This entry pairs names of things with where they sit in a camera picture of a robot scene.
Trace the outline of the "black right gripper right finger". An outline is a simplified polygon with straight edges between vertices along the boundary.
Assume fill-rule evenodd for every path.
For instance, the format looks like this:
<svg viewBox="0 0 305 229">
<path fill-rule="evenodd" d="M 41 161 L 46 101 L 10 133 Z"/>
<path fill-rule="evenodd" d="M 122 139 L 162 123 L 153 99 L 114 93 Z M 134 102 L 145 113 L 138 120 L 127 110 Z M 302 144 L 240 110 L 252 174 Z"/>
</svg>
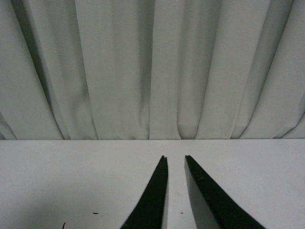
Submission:
<svg viewBox="0 0 305 229">
<path fill-rule="evenodd" d="M 185 156 L 189 200 L 198 229 L 263 229 L 191 156 Z"/>
</svg>

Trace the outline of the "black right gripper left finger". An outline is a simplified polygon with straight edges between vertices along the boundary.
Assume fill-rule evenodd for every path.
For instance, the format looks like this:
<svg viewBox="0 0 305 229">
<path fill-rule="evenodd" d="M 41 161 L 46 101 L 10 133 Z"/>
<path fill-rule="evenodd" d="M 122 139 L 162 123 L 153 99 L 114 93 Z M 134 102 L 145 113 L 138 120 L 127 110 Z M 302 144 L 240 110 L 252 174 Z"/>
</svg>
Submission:
<svg viewBox="0 0 305 229">
<path fill-rule="evenodd" d="M 168 219 L 168 162 L 162 156 L 137 205 L 122 229 L 166 229 Z"/>
</svg>

